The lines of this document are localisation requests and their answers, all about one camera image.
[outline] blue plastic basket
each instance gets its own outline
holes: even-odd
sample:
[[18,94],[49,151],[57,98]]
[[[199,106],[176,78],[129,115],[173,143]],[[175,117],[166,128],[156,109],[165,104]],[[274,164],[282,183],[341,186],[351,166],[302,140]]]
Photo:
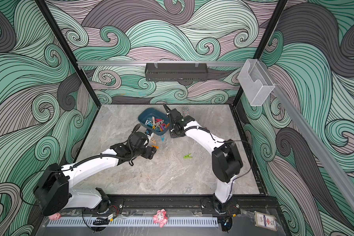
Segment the blue plastic basket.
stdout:
[[161,111],[156,110],[155,108],[147,108],[146,110],[144,110],[139,116],[138,116],[138,121],[139,123],[146,127],[149,130],[152,130],[152,132],[155,133],[155,135],[163,135],[165,134],[166,131],[169,130],[169,128],[171,127],[170,125],[163,131],[156,131],[153,130],[152,127],[149,127],[148,125],[146,125],[146,121],[147,121],[147,117],[152,117],[154,116],[157,119],[163,119],[165,124],[170,123],[170,120],[168,118],[168,116],[164,113],[162,113]]

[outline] pink toy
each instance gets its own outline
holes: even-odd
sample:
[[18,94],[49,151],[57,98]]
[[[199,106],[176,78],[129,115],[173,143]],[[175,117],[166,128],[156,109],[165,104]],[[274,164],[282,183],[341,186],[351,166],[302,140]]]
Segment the pink toy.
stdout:
[[61,217],[61,214],[59,212],[49,216],[50,220],[58,220]]
[[168,218],[166,217],[166,211],[164,209],[158,210],[156,215],[154,215],[154,224],[159,223],[160,228],[166,224]]

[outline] enclosure wall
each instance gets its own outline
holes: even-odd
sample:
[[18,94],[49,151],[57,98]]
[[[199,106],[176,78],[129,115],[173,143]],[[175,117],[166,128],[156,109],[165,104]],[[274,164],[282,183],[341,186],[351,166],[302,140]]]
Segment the enclosure wall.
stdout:
[[35,234],[40,208],[19,186],[72,163],[96,111],[34,0],[0,0],[0,235]]
[[[354,183],[354,1],[285,9],[262,54],[275,81]],[[354,235],[354,213],[274,93],[240,117],[294,235]]]
[[[77,60],[245,61],[276,0],[46,0]],[[144,67],[84,67],[102,103],[232,103],[241,68],[206,82],[147,82]]]

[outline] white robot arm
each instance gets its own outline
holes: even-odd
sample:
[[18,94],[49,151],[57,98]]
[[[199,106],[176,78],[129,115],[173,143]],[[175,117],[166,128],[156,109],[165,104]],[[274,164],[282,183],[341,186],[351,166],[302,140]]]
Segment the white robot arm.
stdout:
[[[217,188],[214,197],[217,199],[216,209],[222,212],[226,202],[231,198],[232,181],[243,166],[238,149],[231,140],[225,141],[212,135],[201,127],[192,117],[182,117],[176,110],[164,105],[171,120],[170,134],[172,138],[188,136],[201,144],[212,154],[212,170],[217,176]],[[152,159],[156,153],[154,147],[148,147],[153,134],[136,132],[137,125],[127,140],[127,144],[119,143],[111,146],[100,155],[87,158],[78,163],[59,166],[56,163],[47,169],[39,179],[33,193],[36,196],[42,213],[52,215],[65,208],[90,208],[98,212],[107,209],[108,197],[99,188],[95,190],[79,190],[74,186],[83,179],[106,168],[124,162],[131,162],[137,156]]]

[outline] black metal frame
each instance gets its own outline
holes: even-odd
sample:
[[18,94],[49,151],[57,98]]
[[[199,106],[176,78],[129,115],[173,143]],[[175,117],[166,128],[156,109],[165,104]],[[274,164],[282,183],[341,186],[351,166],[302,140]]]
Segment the black metal frame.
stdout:
[[100,109],[101,109],[101,107],[98,107],[98,108],[97,108],[96,114],[94,115],[94,117],[93,117],[93,119],[92,119],[92,122],[90,123],[89,128],[88,128],[88,130],[86,131],[86,134],[85,134],[85,136],[84,136],[83,142],[81,143],[79,149],[77,150],[77,153],[76,153],[74,162],[76,162],[76,159],[77,159],[77,157],[79,156],[81,149],[83,148],[83,145],[84,145],[84,143],[85,143],[85,140],[86,140],[86,138],[88,137],[88,134],[89,134],[89,132],[90,132],[90,129],[92,128],[92,125],[93,125],[93,123],[94,123],[94,121],[95,121],[95,119],[96,119],[96,117],[97,117],[97,114],[99,113]]
[[111,205],[109,211],[105,214],[97,214],[93,209],[85,209],[84,214],[90,214],[94,217],[118,213],[128,216],[141,216],[144,212],[150,210],[186,210],[192,215],[212,215],[218,220],[224,219],[233,214],[241,214],[241,210],[259,211],[269,213],[270,209],[275,209],[277,222],[283,227],[287,236],[291,236],[286,219],[279,206],[276,197],[262,195],[233,195],[230,199],[226,214],[218,214],[212,205],[207,202],[213,202],[213,195],[108,195]]
[[78,67],[78,65],[76,63],[77,59],[76,59],[74,53],[72,52],[72,50],[70,49],[66,39],[63,37],[63,34],[62,34],[57,22],[55,21],[54,17],[52,16],[49,8],[47,7],[46,2],[44,0],[35,0],[35,3],[37,4],[39,10],[41,11],[43,17],[46,19],[47,23],[49,24],[52,32],[54,32],[54,35],[57,38],[57,40],[59,41],[64,53],[67,55],[67,58],[70,60],[77,75],[81,79],[82,83],[85,85],[85,88],[88,90],[94,103],[96,104],[96,106],[98,108],[100,108],[101,103],[100,103],[96,93],[94,92],[92,86],[90,85],[89,80],[86,77],[84,71]]
[[[253,59],[260,59],[261,58],[261,55],[264,52],[267,43],[269,42],[271,36],[273,35],[274,29],[277,26],[277,23],[279,21],[280,16],[282,15],[282,12],[287,4],[287,1],[288,0],[279,0],[278,1],[277,6],[275,7],[274,12],[269,20],[269,24],[266,27],[264,35],[261,38],[260,44],[258,45],[257,50],[254,53]],[[235,106],[235,107],[237,106],[243,92],[244,91],[242,90],[242,88],[240,88],[236,94],[235,99],[233,100],[233,103],[232,103],[233,106]]]
[[[248,138],[245,135],[243,126],[240,123],[239,115],[237,114],[236,109],[232,105],[229,105],[229,106],[231,109],[233,119],[235,120],[237,130],[239,131],[239,135],[240,135],[241,140],[248,141]],[[267,190],[265,187],[264,180],[262,179],[260,169],[258,168],[255,158],[253,157],[252,149],[248,143],[243,142],[242,144],[243,144],[246,156],[248,157],[249,164],[251,164],[254,179],[255,179],[255,182],[257,183],[258,190],[260,191],[260,195],[266,196],[266,195],[268,195],[268,193],[267,193]]]

